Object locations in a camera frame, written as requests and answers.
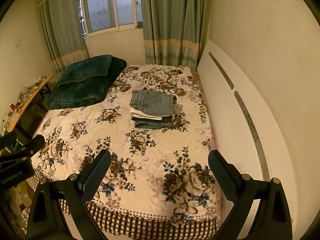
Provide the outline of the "blue denim jeans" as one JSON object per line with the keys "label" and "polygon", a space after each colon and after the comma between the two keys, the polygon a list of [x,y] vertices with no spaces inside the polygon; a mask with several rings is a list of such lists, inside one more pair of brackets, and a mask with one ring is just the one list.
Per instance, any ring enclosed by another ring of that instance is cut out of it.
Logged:
{"label": "blue denim jeans", "polygon": [[147,115],[171,116],[174,113],[174,96],[154,90],[134,90],[130,106]]}

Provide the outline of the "wooden side desk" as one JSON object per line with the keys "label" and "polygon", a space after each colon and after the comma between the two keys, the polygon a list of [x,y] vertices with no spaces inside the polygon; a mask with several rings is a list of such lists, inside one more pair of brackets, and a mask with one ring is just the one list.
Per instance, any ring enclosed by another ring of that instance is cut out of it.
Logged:
{"label": "wooden side desk", "polygon": [[14,129],[17,129],[26,138],[29,138],[29,134],[23,129],[20,119],[37,95],[44,98],[44,95],[51,93],[48,83],[53,77],[54,75],[47,75],[44,78],[41,78],[41,82],[34,88],[27,88],[26,93],[23,94],[23,100],[20,100],[19,103],[16,104],[15,109],[11,111],[8,120],[5,120],[4,129],[7,132],[12,132]]}

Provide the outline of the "white headboard with grey stripes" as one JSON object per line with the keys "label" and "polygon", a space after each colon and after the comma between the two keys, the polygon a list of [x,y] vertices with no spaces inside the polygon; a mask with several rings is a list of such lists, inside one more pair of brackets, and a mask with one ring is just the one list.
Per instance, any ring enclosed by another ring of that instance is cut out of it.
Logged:
{"label": "white headboard with grey stripes", "polygon": [[287,143],[263,96],[240,67],[207,40],[197,73],[215,146],[228,163],[253,179],[278,178],[296,230],[297,184]]}

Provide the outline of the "dark green folded quilt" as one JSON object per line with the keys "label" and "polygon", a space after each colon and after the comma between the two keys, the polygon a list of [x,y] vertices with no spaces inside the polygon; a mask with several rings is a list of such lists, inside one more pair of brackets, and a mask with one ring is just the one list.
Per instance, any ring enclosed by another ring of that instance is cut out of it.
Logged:
{"label": "dark green folded quilt", "polygon": [[86,107],[104,101],[109,88],[126,67],[124,59],[112,55],[68,65],[50,94],[48,109]]}

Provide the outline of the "floral bed blanket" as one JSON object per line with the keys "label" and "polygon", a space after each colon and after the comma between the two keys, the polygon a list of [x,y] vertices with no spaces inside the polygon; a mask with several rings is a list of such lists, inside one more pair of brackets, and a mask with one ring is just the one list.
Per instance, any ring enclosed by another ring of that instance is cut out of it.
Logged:
{"label": "floral bed blanket", "polygon": [[[135,90],[174,96],[171,128],[136,128]],[[43,177],[64,180],[101,150],[111,165],[87,207],[104,231],[132,239],[208,239],[220,226],[218,184],[208,167],[211,129],[201,91],[182,66],[128,66],[96,105],[52,110],[37,133],[44,148],[32,158]]]}

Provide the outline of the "white folded pants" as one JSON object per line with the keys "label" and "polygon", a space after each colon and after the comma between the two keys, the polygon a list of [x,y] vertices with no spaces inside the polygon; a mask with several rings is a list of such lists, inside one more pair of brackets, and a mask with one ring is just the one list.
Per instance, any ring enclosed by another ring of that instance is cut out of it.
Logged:
{"label": "white folded pants", "polygon": [[134,118],[139,119],[150,119],[150,120],[162,120],[163,118],[169,118],[172,117],[172,115],[152,115],[152,114],[146,114],[143,111],[137,110],[135,108],[130,109],[130,114]]}

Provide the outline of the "dark blue folded jeans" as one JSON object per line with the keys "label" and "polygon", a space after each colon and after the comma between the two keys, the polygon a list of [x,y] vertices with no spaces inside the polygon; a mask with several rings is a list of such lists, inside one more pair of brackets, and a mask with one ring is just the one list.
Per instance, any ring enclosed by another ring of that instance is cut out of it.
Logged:
{"label": "dark blue folded jeans", "polygon": [[143,129],[161,129],[172,128],[173,119],[171,116],[164,116],[161,120],[144,119],[144,118],[131,118],[135,122],[135,128]]}

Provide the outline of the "left green curtain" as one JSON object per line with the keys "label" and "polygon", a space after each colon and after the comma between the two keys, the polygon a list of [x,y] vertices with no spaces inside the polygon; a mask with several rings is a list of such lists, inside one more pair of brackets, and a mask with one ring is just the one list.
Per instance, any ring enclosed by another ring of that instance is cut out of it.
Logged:
{"label": "left green curtain", "polygon": [[78,0],[37,0],[42,33],[54,73],[89,58],[82,35]]}

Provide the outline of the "green curtain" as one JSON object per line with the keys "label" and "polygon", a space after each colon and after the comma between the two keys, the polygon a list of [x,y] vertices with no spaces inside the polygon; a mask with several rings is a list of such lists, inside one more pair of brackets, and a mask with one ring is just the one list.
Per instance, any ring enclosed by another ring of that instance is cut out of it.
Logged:
{"label": "green curtain", "polygon": [[37,0],[42,33],[54,73],[89,58],[82,35],[78,0]]}
{"label": "green curtain", "polygon": [[141,0],[146,64],[196,70],[211,0]]}

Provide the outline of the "white framed window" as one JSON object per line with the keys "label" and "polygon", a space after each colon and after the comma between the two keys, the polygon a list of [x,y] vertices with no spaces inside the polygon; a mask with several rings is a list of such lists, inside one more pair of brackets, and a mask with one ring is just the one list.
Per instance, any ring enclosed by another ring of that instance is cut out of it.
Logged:
{"label": "white framed window", "polygon": [[143,26],[141,0],[78,0],[78,8],[83,37]]}

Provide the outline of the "right green curtain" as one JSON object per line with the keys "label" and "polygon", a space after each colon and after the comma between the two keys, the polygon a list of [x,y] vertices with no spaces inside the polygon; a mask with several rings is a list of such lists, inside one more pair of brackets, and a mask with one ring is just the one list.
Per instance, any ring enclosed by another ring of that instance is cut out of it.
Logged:
{"label": "right green curtain", "polygon": [[141,0],[146,64],[196,70],[211,0]]}

